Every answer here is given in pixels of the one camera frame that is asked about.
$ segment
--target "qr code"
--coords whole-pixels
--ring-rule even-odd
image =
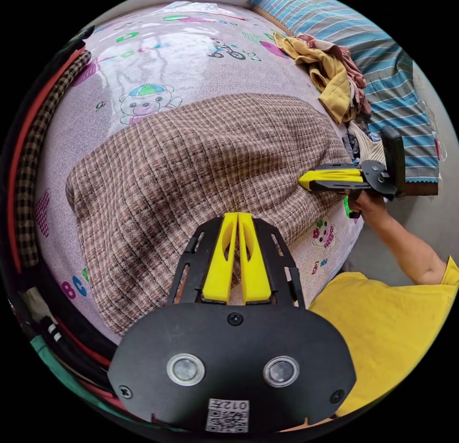
[[[247,433],[249,431],[248,402],[211,400],[206,430],[219,433]]]

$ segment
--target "yellow cloth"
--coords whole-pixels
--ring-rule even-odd
[[[274,33],[277,47],[282,49],[296,64],[306,63],[309,75],[317,89],[322,92],[319,101],[337,124],[352,121],[356,109],[352,107],[348,73],[344,64],[334,55],[313,49],[293,37]]]
[[[357,376],[338,416],[378,399],[414,369],[448,316],[458,285],[459,268],[450,257],[440,285],[389,287],[348,272],[324,288],[309,310],[340,331]]]

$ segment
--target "striped pillow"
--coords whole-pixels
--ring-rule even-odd
[[[404,137],[406,181],[438,182],[438,157],[429,118],[413,86],[413,61],[383,30],[336,0],[253,0],[294,34],[346,46],[365,76],[372,108],[369,129],[398,129]]]

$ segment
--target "screw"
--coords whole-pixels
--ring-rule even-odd
[[[131,389],[129,389],[129,387],[119,386],[118,390],[120,391],[120,394],[124,399],[129,400],[132,398],[132,392]]]
[[[344,390],[337,390],[336,392],[333,392],[333,394],[330,397],[330,402],[331,403],[339,403],[344,397]]]
[[[238,312],[232,312],[228,316],[228,323],[233,327],[237,327],[243,322],[244,318]]]

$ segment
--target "plaid blanket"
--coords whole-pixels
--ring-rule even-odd
[[[283,95],[215,97],[112,135],[66,185],[104,322],[123,335],[165,305],[190,236],[214,216],[248,211],[290,244],[339,200],[299,177],[349,161],[329,118]]]

